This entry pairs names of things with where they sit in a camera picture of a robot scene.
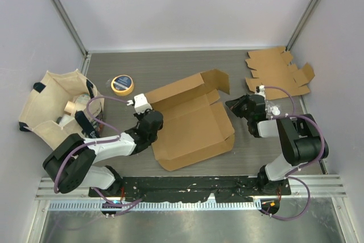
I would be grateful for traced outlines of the large brown cardboard box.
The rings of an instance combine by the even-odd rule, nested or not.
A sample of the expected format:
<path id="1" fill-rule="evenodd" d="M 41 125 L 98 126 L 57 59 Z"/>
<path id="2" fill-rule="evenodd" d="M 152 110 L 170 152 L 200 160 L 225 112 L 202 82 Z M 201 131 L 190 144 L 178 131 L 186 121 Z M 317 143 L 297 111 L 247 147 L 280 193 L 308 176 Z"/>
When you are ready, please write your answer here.
<path id="1" fill-rule="evenodd" d="M 232 150 L 235 130 L 219 92 L 230 93 L 229 75 L 212 69 L 145 94 L 152 108 L 163 115 L 152 149 L 165 170 L 175 171 Z"/>

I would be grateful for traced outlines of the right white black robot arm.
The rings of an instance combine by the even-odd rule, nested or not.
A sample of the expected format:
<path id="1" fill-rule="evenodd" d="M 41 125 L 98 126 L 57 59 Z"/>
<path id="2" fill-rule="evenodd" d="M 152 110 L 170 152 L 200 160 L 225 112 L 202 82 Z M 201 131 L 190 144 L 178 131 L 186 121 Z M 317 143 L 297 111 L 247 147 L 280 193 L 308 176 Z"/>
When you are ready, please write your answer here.
<path id="1" fill-rule="evenodd" d="M 288 175 L 329 155 L 328 144 L 310 114 L 279 117 L 279 108 L 269 106 L 262 94 L 246 94 L 225 105 L 236 117 L 247 121 L 249 133 L 255 138 L 280 140 L 281 154 L 260 168 L 253 186 L 262 194 L 271 194 Z"/>

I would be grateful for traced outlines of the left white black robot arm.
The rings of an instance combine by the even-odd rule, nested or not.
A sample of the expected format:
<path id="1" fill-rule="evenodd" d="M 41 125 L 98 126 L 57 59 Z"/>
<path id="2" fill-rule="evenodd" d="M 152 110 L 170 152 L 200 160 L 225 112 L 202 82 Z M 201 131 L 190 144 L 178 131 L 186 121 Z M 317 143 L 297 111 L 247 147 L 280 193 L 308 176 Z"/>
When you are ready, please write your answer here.
<path id="1" fill-rule="evenodd" d="M 158 131 L 163 127 L 161 112 L 148 110 L 135 116 L 137 124 L 120 135 L 88 139 L 74 133 L 59 144 L 43 162 L 56 191 L 65 194 L 88 187 L 90 196 L 96 196 L 97 192 L 110 197 L 120 194 L 123 180 L 116 170 L 95 164 L 117 156 L 139 154 L 157 140 Z"/>

